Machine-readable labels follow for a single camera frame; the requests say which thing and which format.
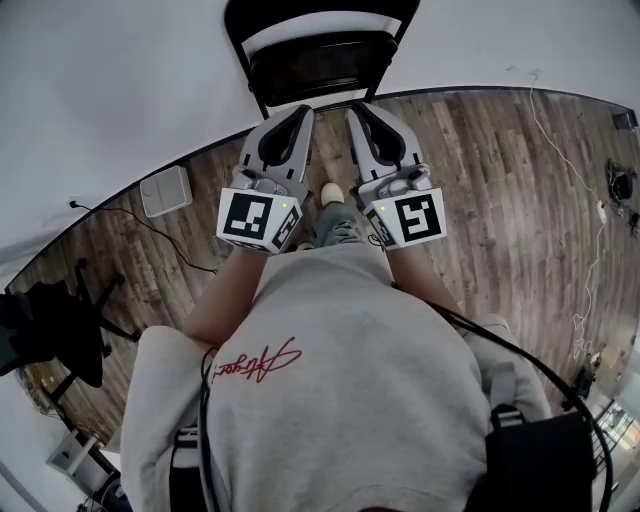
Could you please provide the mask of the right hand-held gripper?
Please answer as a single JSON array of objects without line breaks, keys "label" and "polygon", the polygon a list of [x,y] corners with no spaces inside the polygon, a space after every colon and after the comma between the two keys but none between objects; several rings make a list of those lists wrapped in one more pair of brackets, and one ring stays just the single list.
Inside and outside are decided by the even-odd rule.
[{"label": "right hand-held gripper", "polygon": [[[400,249],[444,238],[442,190],[432,186],[429,167],[420,163],[415,133],[389,111],[366,103],[351,105],[346,123],[362,181],[351,195],[382,247]],[[379,177],[378,163],[399,171]]]}]

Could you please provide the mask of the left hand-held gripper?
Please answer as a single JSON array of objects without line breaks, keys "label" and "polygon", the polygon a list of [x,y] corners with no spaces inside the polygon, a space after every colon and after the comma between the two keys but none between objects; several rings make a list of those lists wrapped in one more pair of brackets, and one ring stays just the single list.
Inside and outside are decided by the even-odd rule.
[{"label": "left hand-held gripper", "polygon": [[[221,190],[216,235],[236,247],[279,254],[303,217],[314,111],[282,110],[246,137],[231,184]],[[286,178],[264,174],[286,174]]]}]

